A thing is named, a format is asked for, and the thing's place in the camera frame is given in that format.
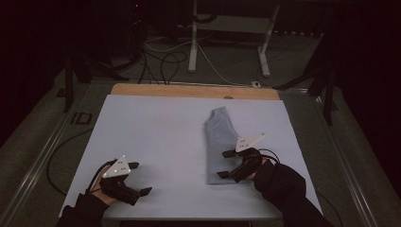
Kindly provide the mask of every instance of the white table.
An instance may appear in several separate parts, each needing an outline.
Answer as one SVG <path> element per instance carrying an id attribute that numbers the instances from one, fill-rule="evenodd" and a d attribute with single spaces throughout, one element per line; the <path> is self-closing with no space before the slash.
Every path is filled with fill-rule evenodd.
<path id="1" fill-rule="evenodd" d="M 213 98 L 193 97 L 199 91 L 208 91 L 206 96 Z M 177 92 L 186 97 L 179 97 Z M 273 100 L 236 99 L 241 93 Z M 149 186 L 153 189 L 135 206 L 123 202 L 114 204 L 105 213 L 105 218 L 281 217 L 272 204 L 262 199 L 252 183 L 206 183 L 203 124 L 213 109 L 226 106 L 235 130 L 241 136 L 267 133 L 255 147 L 275 151 L 283 164 L 304 176 L 307 197 L 320 209 L 286 108 L 281 100 L 277 100 L 275 91 L 121 84 L 112 94 L 124 95 L 107 97 L 63 206 L 75 205 L 78 193 L 84 192 L 102 164 L 126 155 L 129 162 L 140 164 L 131 172 L 126 185 L 137 190 Z M 217 98 L 219 96 L 235 99 Z"/>
<path id="2" fill-rule="evenodd" d="M 200 19 L 209 17 L 210 15 L 198 14 L 198 0 L 193 1 L 194 9 L 193 16 Z M 276 5 L 273 9 L 272 15 L 267 15 L 268 18 L 253 18 L 253 17 L 237 17 L 219 15 L 213 22 L 207 24 L 198 24 L 192 22 L 192 45 L 189 55 L 188 71 L 195 72 L 197 67 L 198 43 L 197 33 L 199 29 L 220 30 L 220 31 L 238 31 L 265 34 L 265 41 L 257 48 L 260 66 L 262 68 L 263 77 L 270 76 L 270 69 L 266 59 L 266 49 L 268 48 L 271 33 L 273 32 L 275 19 L 280 6 Z"/>

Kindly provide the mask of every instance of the black cable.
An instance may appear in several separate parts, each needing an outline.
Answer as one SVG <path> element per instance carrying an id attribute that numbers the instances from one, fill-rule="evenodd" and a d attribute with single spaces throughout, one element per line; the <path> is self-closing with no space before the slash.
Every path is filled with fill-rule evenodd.
<path id="1" fill-rule="evenodd" d="M 162 74 L 163 79 L 165 78 L 165 75 L 164 75 L 164 73 L 163 73 L 163 65 L 165 64 L 166 58 L 167 58 L 168 56 L 171 56 L 171 57 L 173 57 L 173 58 L 176 60 L 176 62 L 177 62 L 177 67 L 176 67 L 174 73 L 173 73 L 173 74 L 170 76 L 170 78 L 168 79 L 167 85 L 170 84 L 170 81 L 173 79 L 173 77 L 177 74 L 178 70 L 180 69 L 180 63 L 178 62 L 177 57 L 175 57 L 173 53 L 169 53 L 169 54 L 165 55 L 165 57 L 164 57 L 163 60 L 162 60 L 162 63 L 160 64 L 160 73 Z"/>
<path id="2" fill-rule="evenodd" d="M 95 189 L 95 190 L 93 190 L 93 191 L 90 191 L 89 193 L 94 193 L 94 192 L 96 192 L 96 191 L 100 191 L 101 189 L 103 189 L 103 188 L 105 188 L 106 186 L 102 186 L 102 187 L 99 187 L 98 189 Z"/>
<path id="3" fill-rule="evenodd" d="M 280 163 L 277 159 L 275 159 L 275 158 L 273 158 L 273 157 L 271 157 L 271 156 L 269 156 L 269 155 L 262 154 L 262 157 L 265 157 L 265 158 L 268 158 L 268 159 L 272 159 L 276 164 L 279 164 L 279 163 Z"/>
<path id="4" fill-rule="evenodd" d="M 46 165 L 46 177 L 47 177 L 47 180 L 49 181 L 50 185 L 51 185 L 54 189 L 56 189 L 56 191 L 60 192 L 60 193 L 63 194 L 64 196 L 66 196 L 67 194 L 66 194 L 65 192 L 63 192 L 61 189 L 59 189 L 59 188 L 53 183 L 53 181 L 51 180 L 51 177 L 50 177 L 50 163 L 51 163 L 51 161 L 52 161 L 54 155 L 60 150 L 60 148 L 61 148 L 62 146 L 64 146 L 64 145 L 65 145 L 66 143 L 68 143 L 69 141 L 71 141 L 71 140 L 73 140 L 73 139 L 75 139 L 75 138 L 77 138 L 77 137 L 79 137 L 79 136 L 81 136 L 81 135 L 83 135 L 83 134 L 85 134 L 85 133 L 87 133 L 87 132 L 89 132 L 89 131 L 92 131 L 92 130 L 93 130 L 93 129 L 89 129 L 89 130 L 87 130 L 87 131 L 83 131 L 83 132 L 81 132 L 81 133 L 78 133 L 78 134 L 74 135 L 73 137 L 71 137 L 71 138 L 65 140 L 65 141 L 62 142 L 61 144 L 59 144 L 59 145 L 53 150 L 53 153 L 50 155 L 49 160 L 47 161 L 47 165 Z"/>
<path id="5" fill-rule="evenodd" d="M 144 57 L 144 68 L 142 69 L 141 77 L 138 80 L 138 84 L 140 84 L 142 82 L 142 79 L 144 78 L 144 75 L 145 75 L 145 71 L 147 70 L 147 67 L 148 67 L 147 56 L 145 56 L 145 53 L 143 50 L 141 52 L 141 56 Z"/>
<path id="6" fill-rule="evenodd" d="M 277 159 L 277 160 L 275 160 L 276 163 L 280 163 L 280 159 L 278 158 L 278 156 L 277 156 L 273 151 L 271 151 L 270 149 L 261 148 L 261 149 L 259 149 L 259 151 L 260 151 L 260 150 L 265 150 L 265 151 L 268 151 L 268 152 L 272 153 L 272 154 L 274 155 L 274 157 Z"/>
<path id="7" fill-rule="evenodd" d="M 161 76 L 162 76 L 162 79 L 163 79 L 165 85 L 169 85 L 169 84 L 170 84 L 170 81 L 174 78 L 174 76 L 177 74 L 178 70 L 180 69 L 180 63 L 181 63 L 181 62 L 184 62 L 184 61 L 187 59 L 187 55 L 186 55 L 185 53 L 181 52 L 181 51 L 177 51 L 177 52 L 169 52 L 169 53 L 166 53 L 162 58 L 159 58 L 159 57 L 157 57 L 157 56 L 155 56 L 155 55 L 153 55 L 153 54 L 150 54 L 149 51 L 151 51 L 151 50 L 144 50 L 145 55 L 149 55 L 149 56 L 151 56 L 152 58 L 161 61 L 161 64 L 160 64 L 160 73 L 161 73 Z M 179 60 L 179 59 L 175 56 L 175 54 L 182 54 L 182 55 L 183 55 L 183 59 Z M 168 61 L 166 58 L 168 58 L 169 56 L 171 56 L 172 58 L 174 58 L 175 61 Z M 164 69 L 163 66 L 165 65 L 165 63 L 176 63 L 176 64 L 177 64 L 177 67 L 176 67 L 174 73 L 172 73 L 172 75 L 171 75 L 168 79 L 166 79 L 166 76 L 165 76 L 165 73 L 164 73 L 164 70 L 163 70 L 163 69 Z"/>
<path id="8" fill-rule="evenodd" d="M 101 172 L 101 170 L 103 170 L 103 168 L 105 168 L 106 166 L 111 166 L 111 165 L 114 164 L 114 163 L 115 163 L 115 160 L 109 161 L 109 162 L 103 164 L 103 165 L 97 170 L 95 176 L 92 178 L 91 182 L 89 183 L 88 188 L 86 188 L 86 191 L 85 191 L 86 194 L 92 193 L 92 192 L 91 192 L 91 188 L 92 188 L 92 186 L 93 186 L 95 180 L 97 179 L 97 175 L 99 175 L 99 173 Z"/>
<path id="9" fill-rule="evenodd" d="M 331 208 L 336 213 L 337 218 L 339 218 L 340 226 L 342 227 L 342 219 L 341 219 L 341 216 L 340 216 L 339 212 L 337 211 L 336 207 L 334 207 L 334 205 L 330 202 L 330 200 L 328 198 L 326 198 L 320 191 L 318 191 L 317 189 L 315 189 L 315 191 L 319 196 L 321 196 L 331 206 Z"/>
<path id="10" fill-rule="evenodd" d="M 153 76 L 153 74 L 151 73 L 149 66 L 147 66 L 147 69 L 148 69 L 148 76 L 151 75 L 151 77 L 154 79 L 154 81 L 156 81 L 156 83 L 157 83 L 158 85 L 160 85 L 159 81 L 157 81 L 157 78 L 155 78 L 155 77 Z"/>

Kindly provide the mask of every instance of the dark floor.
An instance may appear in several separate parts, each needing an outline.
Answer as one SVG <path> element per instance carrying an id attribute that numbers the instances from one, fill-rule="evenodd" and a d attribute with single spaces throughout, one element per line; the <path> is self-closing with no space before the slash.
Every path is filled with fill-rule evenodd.
<path id="1" fill-rule="evenodd" d="M 148 39 L 144 48 L 161 59 L 166 54 L 153 52 L 152 49 L 167 50 L 189 42 L 189 39 L 174 42 L 158 37 Z M 271 71 L 268 79 L 261 76 L 256 52 L 258 42 L 255 40 L 225 45 L 200 43 L 201 51 L 198 52 L 197 71 L 194 73 L 187 71 L 188 60 L 180 64 L 162 65 L 160 60 L 147 55 L 151 73 L 147 71 L 144 74 L 143 83 L 156 83 L 157 79 L 163 85 L 163 68 L 166 80 L 171 78 L 170 84 L 251 86 L 252 81 L 259 81 L 263 87 L 272 87 L 300 76 L 318 43 L 319 39 L 302 35 L 274 34 L 267 53 Z M 184 44 L 171 51 L 181 51 L 188 55 L 189 48 L 189 44 Z M 181 60 L 184 54 L 176 53 L 175 56 Z M 172 57 L 167 57 L 166 60 L 175 61 Z M 124 60 L 114 59 L 115 63 L 122 61 Z M 129 70 L 121 72 L 121 75 L 130 78 L 129 82 L 136 83 L 142 69 L 143 65 L 137 63 Z M 67 190 L 90 132 L 85 132 L 60 148 L 57 145 L 95 125 L 104 98 L 117 83 L 94 73 L 96 77 L 90 85 L 76 83 L 76 102 L 70 113 L 62 112 L 64 100 L 56 97 L 56 93 L 63 87 L 62 74 L 59 75 L 55 87 L 37 104 L 1 148 L 2 226 L 6 219 L 13 223 L 10 226 L 55 225 L 62 209 L 63 195 L 52 188 L 46 179 L 45 166 L 49 155 L 44 153 L 57 149 L 49 175 L 55 185 L 61 190 Z M 353 227 L 401 226 L 401 202 L 345 104 L 341 90 L 335 91 L 336 110 L 332 113 L 334 125 L 329 127 L 322 118 L 320 101 L 307 96 L 303 90 L 309 82 L 298 84 L 297 89 L 281 92 L 280 97 L 288 109 L 312 181 L 316 190 L 323 195 L 318 198 L 324 215 L 335 226 L 341 226 L 341 223 L 342 226 Z M 93 119 L 89 125 L 70 124 L 73 113 L 90 113 Z M 21 191 L 26 188 L 23 180 L 32 180 L 32 186 L 26 191 Z M 104 224 L 118 226 L 118 222 L 105 220 Z M 253 220 L 253 226 L 283 225 L 281 220 Z"/>

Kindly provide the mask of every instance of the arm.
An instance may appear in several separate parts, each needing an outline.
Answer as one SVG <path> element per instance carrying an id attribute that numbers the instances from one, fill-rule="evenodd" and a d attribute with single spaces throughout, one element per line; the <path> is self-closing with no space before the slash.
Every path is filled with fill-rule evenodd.
<path id="1" fill-rule="evenodd" d="M 300 174 L 288 166 L 264 162 L 250 178 L 263 198 L 283 213 L 288 226 L 333 226 L 306 198 L 305 179 Z"/>
<path id="2" fill-rule="evenodd" d="M 108 168 L 109 166 L 105 167 L 99 173 L 99 177 L 92 187 L 92 193 L 79 195 L 75 207 L 64 207 L 57 227 L 101 226 L 104 212 L 116 201 L 105 195 L 100 189 L 101 176 Z"/>

